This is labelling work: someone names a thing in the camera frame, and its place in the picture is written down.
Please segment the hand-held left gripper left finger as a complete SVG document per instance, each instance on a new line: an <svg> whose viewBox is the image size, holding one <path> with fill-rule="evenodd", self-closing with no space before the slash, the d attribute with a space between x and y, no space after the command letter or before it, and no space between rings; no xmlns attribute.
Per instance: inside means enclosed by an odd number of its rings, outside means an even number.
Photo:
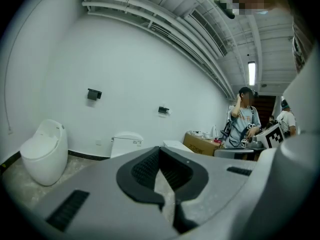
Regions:
<svg viewBox="0 0 320 240"><path fill-rule="evenodd" d="M132 200L163 209L165 199L155 192L160 170L160 147L156 146L123 164L116 173L118 187Z"/></svg>

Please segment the white ceiling air vent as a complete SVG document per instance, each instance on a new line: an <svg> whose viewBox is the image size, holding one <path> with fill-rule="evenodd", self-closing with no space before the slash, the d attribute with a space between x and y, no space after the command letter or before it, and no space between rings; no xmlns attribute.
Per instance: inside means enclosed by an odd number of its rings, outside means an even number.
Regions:
<svg viewBox="0 0 320 240"><path fill-rule="evenodd" d="M204 38L219 58L227 55L228 51L221 38L198 10L193 9L186 13L183 19Z"/></svg>

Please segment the brown wooden door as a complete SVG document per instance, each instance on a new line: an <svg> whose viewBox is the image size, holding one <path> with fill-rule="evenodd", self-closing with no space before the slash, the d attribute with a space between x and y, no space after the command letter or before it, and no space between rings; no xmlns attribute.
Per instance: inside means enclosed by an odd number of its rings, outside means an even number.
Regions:
<svg viewBox="0 0 320 240"><path fill-rule="evenodd" d="M264 128L269 122L275 107L276 97L270 95L259 95L254 98L252 105L257 109L261 127Z"/></svg>

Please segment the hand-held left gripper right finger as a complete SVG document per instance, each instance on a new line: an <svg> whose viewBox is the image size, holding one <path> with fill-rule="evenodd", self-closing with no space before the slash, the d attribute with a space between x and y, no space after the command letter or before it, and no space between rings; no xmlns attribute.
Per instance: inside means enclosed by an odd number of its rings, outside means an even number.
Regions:
<svg viewBox="0 0 320 240"><path fill-rule="evenodd" d="M198 224L186 217L182 203L198 198L209 181L207 170L165 147L159 150L159 169L174 192L173 227L180 234L196 228Z"/></svg>

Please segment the small white toilet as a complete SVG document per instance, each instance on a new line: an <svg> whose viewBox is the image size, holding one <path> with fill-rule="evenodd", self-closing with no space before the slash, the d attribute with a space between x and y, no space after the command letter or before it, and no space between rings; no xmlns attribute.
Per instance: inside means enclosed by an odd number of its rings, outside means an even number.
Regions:
<svg viewBox="0 0 320 240"><path fill-rule="evenodd" d="M182 151L193 153L192 150L190 150L183 143L181 143L180 141L177 141L177 140L164 140L163 141L163 145L166 148L174 148L174 149L178 149L178 150L182 150Z"/></svg>

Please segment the brown cardboard box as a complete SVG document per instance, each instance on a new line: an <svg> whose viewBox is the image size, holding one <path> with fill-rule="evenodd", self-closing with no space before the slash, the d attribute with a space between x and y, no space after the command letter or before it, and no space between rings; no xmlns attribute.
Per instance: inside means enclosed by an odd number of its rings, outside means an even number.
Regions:
<svg viewBox="0 0 320 240"><path fill-rule="evenodd" d="M212 139L202 139L199 136L194 136L186 133L183 140L183 145L196 154L214 156L215 150L222 147L222 144L214 142Z"/></svg>

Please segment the white toilet with tank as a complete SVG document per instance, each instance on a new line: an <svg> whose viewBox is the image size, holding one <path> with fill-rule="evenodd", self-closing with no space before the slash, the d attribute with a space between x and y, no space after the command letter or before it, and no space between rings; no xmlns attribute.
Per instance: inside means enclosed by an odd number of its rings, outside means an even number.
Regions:
<svg viewBox="0 0 320 240"><path fill-rule="evenodd" d="M143 145L143 137L136 132L124 131L117 133L112 138L110 158L115 158L140 150Z"/></svg>

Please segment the white egg-shaped toilet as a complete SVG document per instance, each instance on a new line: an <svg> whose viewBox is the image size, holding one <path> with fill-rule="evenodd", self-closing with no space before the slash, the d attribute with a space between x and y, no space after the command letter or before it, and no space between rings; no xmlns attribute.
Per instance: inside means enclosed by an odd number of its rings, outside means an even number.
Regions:
<svg viewBox="0 0 320 240"><path fill-rule="evenodd" d="M61 123L45 119L35 134L21 145L19 152L31 178L42 186L51 186L67 166L67 130Z"/></svg>

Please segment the long ceiling light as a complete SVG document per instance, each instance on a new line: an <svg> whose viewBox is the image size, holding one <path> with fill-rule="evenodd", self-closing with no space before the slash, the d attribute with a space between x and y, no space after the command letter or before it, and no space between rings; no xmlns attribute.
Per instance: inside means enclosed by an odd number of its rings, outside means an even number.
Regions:
<svg viewBox="0 0 320 240"><path fill-rule="evenodd" d="M254 86L256 82L256 63L254 61L248 62L249 85Z"/></svg>

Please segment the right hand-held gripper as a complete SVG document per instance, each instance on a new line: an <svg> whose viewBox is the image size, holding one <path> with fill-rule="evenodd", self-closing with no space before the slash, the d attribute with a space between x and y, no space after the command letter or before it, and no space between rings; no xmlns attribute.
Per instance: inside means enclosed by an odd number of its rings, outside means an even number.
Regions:
<svg viewBox="0 0 320 240"><path fill-rule="evenodd" d="M277 148L285 139L280 125L277 123L267 130L248 139L245 148L220 148L214 152L217 158L257 161L262 151Z"/></svg>

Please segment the large black tissue holder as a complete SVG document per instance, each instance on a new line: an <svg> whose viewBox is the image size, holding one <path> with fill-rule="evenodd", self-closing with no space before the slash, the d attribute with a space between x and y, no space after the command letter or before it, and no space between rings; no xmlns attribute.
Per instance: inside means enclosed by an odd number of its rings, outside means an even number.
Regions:
<svg viewBox="0 0 320 240"><path fill-rule="evenodd" d="M96 100L99 100L102 96L101 91L91 89L91 88L88 88L87 90L88 90L87 99L89 100L96 101Z"/></svg>

